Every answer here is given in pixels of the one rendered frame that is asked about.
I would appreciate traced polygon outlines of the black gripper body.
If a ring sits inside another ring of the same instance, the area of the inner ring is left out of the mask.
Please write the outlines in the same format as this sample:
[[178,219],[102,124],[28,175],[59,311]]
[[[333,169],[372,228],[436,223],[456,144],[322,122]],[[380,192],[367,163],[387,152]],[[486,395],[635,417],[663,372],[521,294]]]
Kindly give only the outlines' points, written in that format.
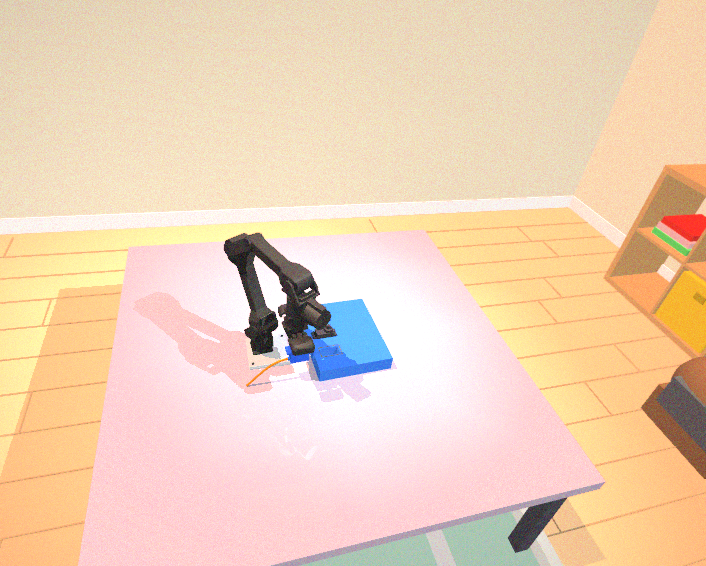
[[[288,333],[291,332],[293,339],[290,341],[290,348],[294,356],[313,353],[315,351],[315,345],[312,337],[308,336],[304,330],[308,327],[304,327],[305,320],[300,316],[293,316],[289,314],[286,310],[286,304],[282,304],[278,307],[279,317],[284,316],[284,323],[286,325]],[[295,334],[296,333],[296,334]],[[302,334],[302,335],[301,335]]]

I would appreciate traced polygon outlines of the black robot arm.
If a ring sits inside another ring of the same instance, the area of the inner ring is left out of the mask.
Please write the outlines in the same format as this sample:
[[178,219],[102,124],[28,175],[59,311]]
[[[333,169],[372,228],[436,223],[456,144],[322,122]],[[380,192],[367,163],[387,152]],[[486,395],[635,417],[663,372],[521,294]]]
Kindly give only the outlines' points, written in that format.
[[[227,239],[223,248],[229,261],[237,266],[251,310],[250,327],[244,332],[251,339],[253,355],[273,352],[272,332],[278,327],[276,313],[265,303],[253,263],[255,255],[279,277],[281,290],[287,294],[286,310],[289,314],[304,319],[304,327],[310,325],[317,330],[329,323],[330,311],[316,301],[320,292],[312,273],[301,264],[290,262],[261,233],[242,233]],[[306,293],[308,288],[311,291]]]

